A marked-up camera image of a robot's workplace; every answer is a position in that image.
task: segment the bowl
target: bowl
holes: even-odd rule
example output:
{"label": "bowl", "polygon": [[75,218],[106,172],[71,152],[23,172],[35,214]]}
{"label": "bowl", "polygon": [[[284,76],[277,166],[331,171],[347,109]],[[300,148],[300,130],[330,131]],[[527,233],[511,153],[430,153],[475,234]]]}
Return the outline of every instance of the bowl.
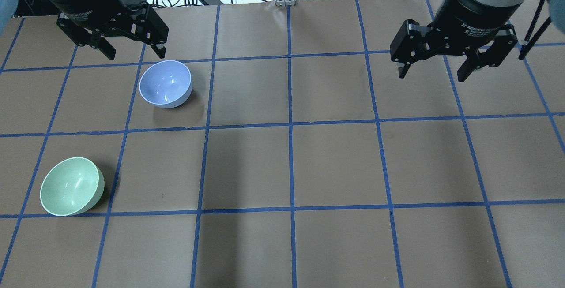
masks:
{"label": "bowl", "polygon": [[41,184],[43,208],[56,216],[84,213],[100,199],[104,177],[96,165],[83,157],[58,163]]}
{"label": "bowl", "polygon": [[192,92],[192,77],[186,65],[167,60],[155,63],[139,80],[139,93],[147,102],[161,108],[184,103]]}

